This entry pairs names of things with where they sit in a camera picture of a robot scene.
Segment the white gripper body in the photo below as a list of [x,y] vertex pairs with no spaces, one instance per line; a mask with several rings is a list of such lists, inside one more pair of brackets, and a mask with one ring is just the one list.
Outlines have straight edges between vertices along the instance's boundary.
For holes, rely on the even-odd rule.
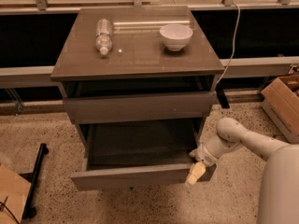
[[218,160],[208,151],[205,144],[200,144],[196,149],[195,159],[203,163],[206,167],[213,166]]

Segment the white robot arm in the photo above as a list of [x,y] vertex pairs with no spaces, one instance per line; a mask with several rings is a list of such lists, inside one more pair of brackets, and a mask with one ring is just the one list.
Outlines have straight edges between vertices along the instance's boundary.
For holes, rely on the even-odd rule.
[[299,224],[299,145],[248,130],[235,119],[222,118],[216,133],[194,149],[185,184],[193,186],[218,159],[246,147],[265,161],[257,224]]

